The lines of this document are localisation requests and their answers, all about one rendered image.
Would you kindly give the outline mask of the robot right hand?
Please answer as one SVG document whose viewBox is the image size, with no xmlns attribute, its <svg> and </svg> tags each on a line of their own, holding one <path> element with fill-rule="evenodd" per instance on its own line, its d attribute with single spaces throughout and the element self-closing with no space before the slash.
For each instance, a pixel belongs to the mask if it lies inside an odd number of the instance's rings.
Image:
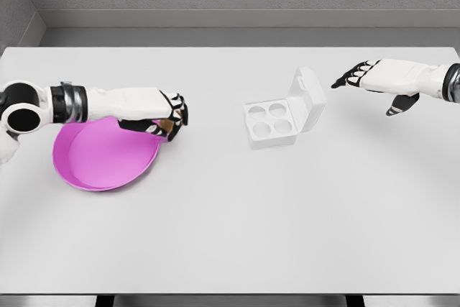
<svg viewBox="0 0 460 307">
<path fill-rule="evenodd" d="M 420 98 L 417 78 L 423 66 L 406 60 L 366 60 L 346 71 L 332 85 L 363 88 L 374 93 L 395 95 L 386 116 L 409 110 Z"/>
</svg>

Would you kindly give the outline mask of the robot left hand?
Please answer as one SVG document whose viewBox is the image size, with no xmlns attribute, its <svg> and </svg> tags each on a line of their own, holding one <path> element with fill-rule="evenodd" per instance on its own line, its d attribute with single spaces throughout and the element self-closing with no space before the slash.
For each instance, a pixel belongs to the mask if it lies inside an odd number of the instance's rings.
<svg viewBox="0 0 460 307">
<path fill-rule="evenodd" d="M 188 105 L 179 93 L 165 93 L 158 88 L 124 88 L 121 90 L 122 105 L 116 116 L 122 129 L 145 132 L 166 141 L 172 141 L 180 128 L 188 125 Z M 163 131 L 158 121 L 170 119 L 174 129 Z"/>
</svg>

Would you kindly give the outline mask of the white egg box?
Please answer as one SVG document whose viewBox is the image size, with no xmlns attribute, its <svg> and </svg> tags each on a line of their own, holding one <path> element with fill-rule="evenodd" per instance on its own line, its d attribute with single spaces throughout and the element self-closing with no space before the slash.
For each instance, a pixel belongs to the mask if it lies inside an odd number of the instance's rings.
<svg viewBox="0 0 460 307">
<path fill-rule="evenodd" d="M 285 98 L 244 105 L 250 147 L 292 145 L 299 134 L 314 128 L 326 105 L 326 96 L 313 70 L 296 70 Z"/>
</svg>

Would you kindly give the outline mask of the pink round plate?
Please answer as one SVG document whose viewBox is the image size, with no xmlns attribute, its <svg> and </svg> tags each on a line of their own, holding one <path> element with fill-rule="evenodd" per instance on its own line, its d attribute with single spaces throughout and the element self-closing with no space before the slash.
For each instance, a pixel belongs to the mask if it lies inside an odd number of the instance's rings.
<svg viewBox="0 0 460 307">
<path fill-rule="evenodd" d="M 160 139 L 122 129 L 113 117 L 66 124 L 57 134 L 52 161 L 69 185 L 85 191 L 108 191 L 137 179 L 154 162 Z"/>
</svg>

